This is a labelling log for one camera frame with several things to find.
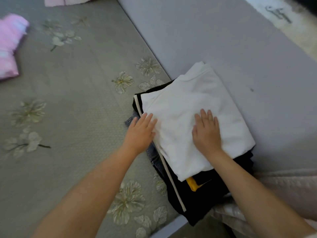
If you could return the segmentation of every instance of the person's left hand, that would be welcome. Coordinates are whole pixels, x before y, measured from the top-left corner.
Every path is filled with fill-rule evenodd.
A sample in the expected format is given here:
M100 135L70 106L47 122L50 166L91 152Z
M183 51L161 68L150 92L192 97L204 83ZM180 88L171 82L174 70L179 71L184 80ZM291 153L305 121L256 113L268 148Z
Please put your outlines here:
M125 135L122 146L134 152L135 156L145 151L155 136L152 131L157 119L151 122L152 117L153 114L147 115L147 113L144 113L139 120L135 117Z

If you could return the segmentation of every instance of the pink blanket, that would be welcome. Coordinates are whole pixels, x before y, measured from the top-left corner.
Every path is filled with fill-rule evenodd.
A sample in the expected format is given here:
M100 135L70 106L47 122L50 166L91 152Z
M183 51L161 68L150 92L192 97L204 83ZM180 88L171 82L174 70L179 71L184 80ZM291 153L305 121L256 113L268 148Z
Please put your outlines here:
M46 7L65 6L85 3L90 0L44 0Z
M27 20L15 14L0 19L0 79L19 74L13 53L28 26Z

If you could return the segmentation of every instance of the stack of folded clothes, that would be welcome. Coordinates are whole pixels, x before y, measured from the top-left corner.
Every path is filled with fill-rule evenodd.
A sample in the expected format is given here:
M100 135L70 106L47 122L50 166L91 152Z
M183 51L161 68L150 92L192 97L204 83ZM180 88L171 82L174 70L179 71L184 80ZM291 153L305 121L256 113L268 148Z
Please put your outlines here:
M169 202L191 225L229 192L192 142L194 114L201 108L218 117L223 150L252 174L255 141L210 65L196 63L185 75L136 94L133 101L134 116L147 112L158 118L147 154L167 186Z

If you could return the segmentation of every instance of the folded white t-shirt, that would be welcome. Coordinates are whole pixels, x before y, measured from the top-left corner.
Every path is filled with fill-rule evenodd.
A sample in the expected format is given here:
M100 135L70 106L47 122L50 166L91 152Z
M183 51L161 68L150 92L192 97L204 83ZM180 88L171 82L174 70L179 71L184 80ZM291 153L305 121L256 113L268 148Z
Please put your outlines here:
M236 158L254 145L250 131L219 77L199 62L166 88L141 95L144 112L158 119L155 141L180 181L213 169L192 141L194 114L210 109L218 117L222 148Z

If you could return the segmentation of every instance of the pink clothing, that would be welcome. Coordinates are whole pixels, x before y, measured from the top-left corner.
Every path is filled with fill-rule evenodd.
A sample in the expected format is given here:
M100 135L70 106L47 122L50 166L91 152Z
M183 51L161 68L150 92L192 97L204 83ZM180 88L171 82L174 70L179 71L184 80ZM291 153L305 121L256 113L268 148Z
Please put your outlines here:
M0 79L19 75L13 53L28 26L27 20L15 14L0 19Z
M46 7L65 6L85 3L90 0L44 0Z

